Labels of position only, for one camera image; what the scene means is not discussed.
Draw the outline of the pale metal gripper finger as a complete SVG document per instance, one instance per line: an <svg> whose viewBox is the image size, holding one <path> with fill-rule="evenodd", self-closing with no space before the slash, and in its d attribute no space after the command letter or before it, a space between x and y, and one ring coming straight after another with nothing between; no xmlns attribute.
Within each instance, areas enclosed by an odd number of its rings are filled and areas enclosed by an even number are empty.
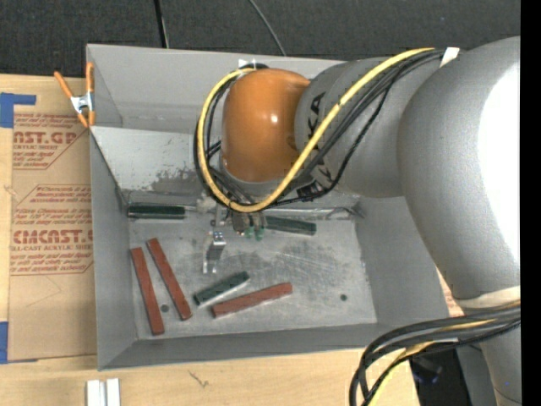
<svg viewBox="0 0 541 406"><path fill-rule="evenodd" d="M214 231L210 244L210 262L217 263L221 259L221 254L227 245L224 233L222 231Z"/></svg>
<svg viewBox="0 0 541 406"><path fill-rule="evenodd" d="M211 250L213 244L213 232L208 232L203 241L203 250L202 250L202 272L207 274L209 272L209 251Z"/></svg>

